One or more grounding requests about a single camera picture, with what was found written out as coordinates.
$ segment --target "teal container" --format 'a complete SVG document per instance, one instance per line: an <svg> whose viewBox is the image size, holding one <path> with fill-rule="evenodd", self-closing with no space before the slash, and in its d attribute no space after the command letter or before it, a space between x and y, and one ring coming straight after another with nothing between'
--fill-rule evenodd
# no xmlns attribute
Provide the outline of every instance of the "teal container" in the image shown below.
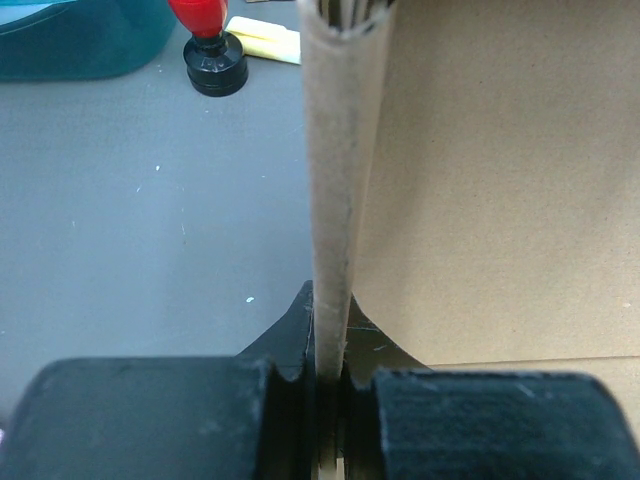
<svg viewBox="0 0 640 480"><path fill-rule="evenodd" d="M166 0L0 0L0 81L124 75L164 48L175 23Z"/></svg>

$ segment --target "black bottle cap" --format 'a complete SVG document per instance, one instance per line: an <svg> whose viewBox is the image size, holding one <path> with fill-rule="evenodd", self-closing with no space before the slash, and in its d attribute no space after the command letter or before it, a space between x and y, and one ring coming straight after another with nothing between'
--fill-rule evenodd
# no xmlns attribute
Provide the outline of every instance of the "black bottle cap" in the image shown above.
<svg viewBox="0 0 640 480"><path fill-rule="evenodd" d="M191 37L184 46L184 61L193 87L210 97L237 92L249 77L240 40L225 31L211 38Z"/></svg>

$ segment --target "cardboard sheet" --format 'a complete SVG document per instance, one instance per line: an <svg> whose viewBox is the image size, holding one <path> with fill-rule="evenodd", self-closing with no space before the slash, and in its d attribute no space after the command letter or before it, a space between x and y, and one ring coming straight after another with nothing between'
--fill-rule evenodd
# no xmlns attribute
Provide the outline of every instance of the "cardboard sheet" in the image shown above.
<svg viewBox="0 0 640 480"><path fill-rule="evenodd" d="M319 478L336 476L337 393L393 7L299 0L313 240Z"/></svg>
<svg viewBox="0 0 640 480"><path fill-rule="evenodd" d="M402 0L389 57L363 310L428 365L640 355L638 2Z"/></svg>

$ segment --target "red cap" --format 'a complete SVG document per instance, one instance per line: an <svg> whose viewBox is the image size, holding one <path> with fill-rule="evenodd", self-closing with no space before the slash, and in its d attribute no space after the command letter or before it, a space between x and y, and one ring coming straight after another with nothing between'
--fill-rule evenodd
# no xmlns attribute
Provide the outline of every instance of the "red cap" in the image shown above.
<svg viewBox="0 0 640 480"><path fill-rule="evenodd" d="M215 37L227 18L228 0L169 0L178 20L196 37Z"/></svg>

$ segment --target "yellow sponge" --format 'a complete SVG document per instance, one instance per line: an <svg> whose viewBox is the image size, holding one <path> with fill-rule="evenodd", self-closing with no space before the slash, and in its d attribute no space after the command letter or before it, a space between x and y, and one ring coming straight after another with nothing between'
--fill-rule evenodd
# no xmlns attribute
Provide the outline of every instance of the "yellow sponge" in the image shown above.
<svg viewBox="0 0 640 480"><path fill-rule="evenodd" d="M238 37L247 55L300 65L299 32L245 17L233 17L226 30Z"/></svg>

